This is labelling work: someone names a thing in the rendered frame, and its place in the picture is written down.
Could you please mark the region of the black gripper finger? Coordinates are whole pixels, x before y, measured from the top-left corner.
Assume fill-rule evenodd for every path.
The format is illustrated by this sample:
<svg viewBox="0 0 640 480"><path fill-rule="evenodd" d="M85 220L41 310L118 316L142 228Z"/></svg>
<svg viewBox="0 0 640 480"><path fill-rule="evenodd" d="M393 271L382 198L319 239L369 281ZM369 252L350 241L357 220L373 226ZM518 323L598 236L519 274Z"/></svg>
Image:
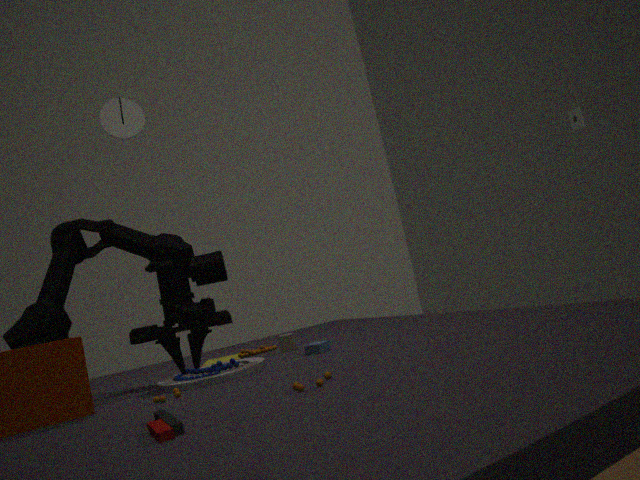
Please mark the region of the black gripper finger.
<svg viewBox="0 0 640 480"><path fill-rule="evenodd" d="M204 339L206 335L211 331L212 329L198 332L198 333L188 334L192 360L193 360L194 367L196 369L200 368L200 361L201 361L201 355L202 355L201 350L202 350Z"/></svg>
<svg viewBox="0 0 640 480"><path fill-rule="evenodd" d="M180 337L178 338L170 338L161 341L155 341L156 344L162 344L162 346L167 350L167 352L171 355L173 360L175 361L179 371L181 374L185 374L185 365L180 349Z"/></svg>

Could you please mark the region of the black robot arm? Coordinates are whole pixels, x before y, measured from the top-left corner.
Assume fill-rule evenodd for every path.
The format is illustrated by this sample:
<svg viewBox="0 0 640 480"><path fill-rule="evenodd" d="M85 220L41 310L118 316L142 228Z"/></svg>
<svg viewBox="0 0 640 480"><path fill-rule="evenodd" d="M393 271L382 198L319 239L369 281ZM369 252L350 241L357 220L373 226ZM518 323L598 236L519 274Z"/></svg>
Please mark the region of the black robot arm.
<svg viewBox="0 0 640 480"><path fill-rule="evenodd" d="M98 232L101 240L87 248L80 229ZM52 258L36 303L28 306L3 336L11 350L69 339L72 322L64 306L75 265L94 258L104 248L113 246L149 260L145 271L156 272L160 293L190 288L188 278L197 287L227 281L221 251L194 256L192 245L180 236L153 236L111 219L79 219L57 225L50 244ZM193 302L191 295L185 295L182 302L169 298L166 311L168 326L178 323L188 329L207 325L208 317L214 315L213 299Z"/></svg>

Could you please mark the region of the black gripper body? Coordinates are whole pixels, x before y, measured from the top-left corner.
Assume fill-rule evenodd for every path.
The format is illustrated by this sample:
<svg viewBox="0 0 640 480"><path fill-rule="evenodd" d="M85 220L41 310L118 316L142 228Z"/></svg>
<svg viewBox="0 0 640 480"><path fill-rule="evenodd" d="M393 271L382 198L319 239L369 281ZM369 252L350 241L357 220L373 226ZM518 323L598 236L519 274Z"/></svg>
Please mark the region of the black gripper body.
<svg viewBox="0 0 640 480"><path fill-rule="evenodd" d="M192 298L194 297L194 293L191 293L190 288L188 289L181 288L181 289L160 293L161 299L159 300L159 302L160 302L160 305L162 305L163 307L163 313L164 313L164 319L165 319L165 321L163 321L164 326L158 327L158 325L153 325L153 326L148 325L148 326L132 329L129 334L130 344L131 345L141 344L141 343L145 343L145 342L149 342L157 339L158 341L166 340L170 338L174 339L176 338L175 333L178 333L178 332L191 330L191 334L192 334L192 333L198 333L198 332L209 330L208 327L211 327L211 326L216 326L216 325L219 326L223 324L232 323L232 316L226 310L226 311L216 311L214 316L209 316L207 325L199 325L190 329L183 328L183 326L180 324L178 324L179 327L175 327L175 328L172 328L172 326L175 326L175 324L168 326L167 319L166 319L166 311L168 307L169 298L176 297L177 302L182 302L184 301L185 295L191 295Z"/></svg>

